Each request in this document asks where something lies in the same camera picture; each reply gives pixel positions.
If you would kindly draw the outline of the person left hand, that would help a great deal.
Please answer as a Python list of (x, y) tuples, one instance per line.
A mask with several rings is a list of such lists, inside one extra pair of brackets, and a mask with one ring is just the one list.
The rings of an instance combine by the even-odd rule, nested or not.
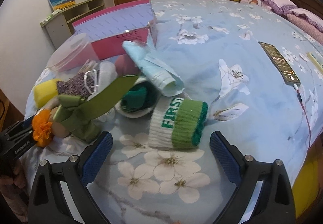
[(24, 168), (19, 159), (16, 161), (13, 174), (14, 178), (6, 175), (1, 176), (1, 193), (16, 217), (22, 223), (27, 223), (28, 206), (19, 196), (20, 193), (25, 192), (26, 177)]

